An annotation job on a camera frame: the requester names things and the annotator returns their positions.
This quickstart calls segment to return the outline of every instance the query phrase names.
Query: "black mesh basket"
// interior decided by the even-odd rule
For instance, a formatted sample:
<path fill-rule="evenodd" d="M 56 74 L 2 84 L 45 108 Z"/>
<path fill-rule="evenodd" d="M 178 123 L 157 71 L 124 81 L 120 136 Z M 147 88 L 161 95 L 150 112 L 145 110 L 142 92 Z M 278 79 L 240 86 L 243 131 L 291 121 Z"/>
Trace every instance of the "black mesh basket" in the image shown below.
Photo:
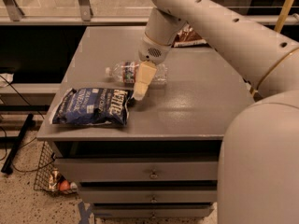
<path fill-rule="evenodd" d="M 50 174 L 54 170 L 55 154 L 49 145 L 45 142 L 38 163 L 34 190 L 43 190 L 52 195 L 76 193 L 77 189 L 64 191 L 52 191 L 49 189 Z"/>

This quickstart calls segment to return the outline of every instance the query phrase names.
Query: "speckled floor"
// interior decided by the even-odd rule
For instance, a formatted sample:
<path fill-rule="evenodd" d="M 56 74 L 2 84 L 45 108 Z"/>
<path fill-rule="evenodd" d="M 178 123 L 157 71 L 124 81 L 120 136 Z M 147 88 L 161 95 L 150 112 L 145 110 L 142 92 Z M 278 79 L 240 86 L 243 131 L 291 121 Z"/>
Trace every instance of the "speckled floor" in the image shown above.
<path fill-rule="evenodd" d="M 8 136 L 17 135 L 26 115 L 2 115 L 0 127 Z M 43 142 L 37 141 L 36 133 L 42 118 L 34 115 L 36 126 L 31 127 L 19 149 L 13 162 L 21 171 L 34 170 L 38 166 Z M 3 144 L 0 144 L 0 160 L 5 155 Z M 5 160 L 0 161 L 2 168 Z M 0 224 L 27 223 L 27 224 L 216 224 L 217 205 L 209 217 L 197 218 L 165 218 L 165 219 L 108 219 L 96 218 L 88 212 L 87 204 L 84 204 L 77 194 L 51 196 L 45 191 L 34 190 L 36 172 L 22 173 L 13 170 L 11 175 L 0 174 Z"/>

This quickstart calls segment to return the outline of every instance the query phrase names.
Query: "drawer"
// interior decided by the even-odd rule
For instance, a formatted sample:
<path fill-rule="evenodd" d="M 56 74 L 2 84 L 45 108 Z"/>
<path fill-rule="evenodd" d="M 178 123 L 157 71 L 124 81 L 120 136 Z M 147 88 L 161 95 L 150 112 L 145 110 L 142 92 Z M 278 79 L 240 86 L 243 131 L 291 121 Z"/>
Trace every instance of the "drawer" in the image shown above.
<path fill-rule="evenodd" d="M 85 203 L 214 203 L 217 191 L 197 187 L 78 188 Z"/>
<path fill-rule="evenodd" d="M 125 206 L 115 209 L 109 206 L 93 206 L 92 212 L 100 218 L 159 218 L 159 217 L 207 217 L 213 211 L 212 206 Z"/>
<path fill-rule="evenodd" d="M 57 159 L 65 178 L 75 182 L 217 180 L 218 161 L 184 159 Z"/>

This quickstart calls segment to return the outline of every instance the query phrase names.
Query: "clear water bottle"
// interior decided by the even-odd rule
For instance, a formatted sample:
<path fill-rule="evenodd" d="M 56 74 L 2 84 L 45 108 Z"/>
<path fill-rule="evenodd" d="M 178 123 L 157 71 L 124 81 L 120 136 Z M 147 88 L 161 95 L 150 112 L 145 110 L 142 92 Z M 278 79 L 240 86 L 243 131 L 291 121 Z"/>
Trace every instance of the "clear water bottle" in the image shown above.
<path fill-rule="evenodd" d="M 136 72 L 141 62 L 124 61 L 115 64 L 112 67 L 106 68 L 107 77 L 112 77 L 117 82 L 126 84 L 134 84 Z M 161 63 L 157 66 L 157 72 L 155 77 L 151 81 L 151 84 L 165 85 L 167 83 L 167 67 Z"/>

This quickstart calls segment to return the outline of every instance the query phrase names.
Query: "blue chip bag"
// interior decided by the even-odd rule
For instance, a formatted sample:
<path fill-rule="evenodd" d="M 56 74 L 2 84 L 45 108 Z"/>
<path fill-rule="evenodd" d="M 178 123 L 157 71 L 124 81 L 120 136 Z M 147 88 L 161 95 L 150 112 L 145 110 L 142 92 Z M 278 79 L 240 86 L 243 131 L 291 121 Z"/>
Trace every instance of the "blue chip bag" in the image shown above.
<path fill-rule="evenodd" d="M 72 89 L 57 107 L 51 123 L 126 125 L 132 91 L 107 88 Z"/>

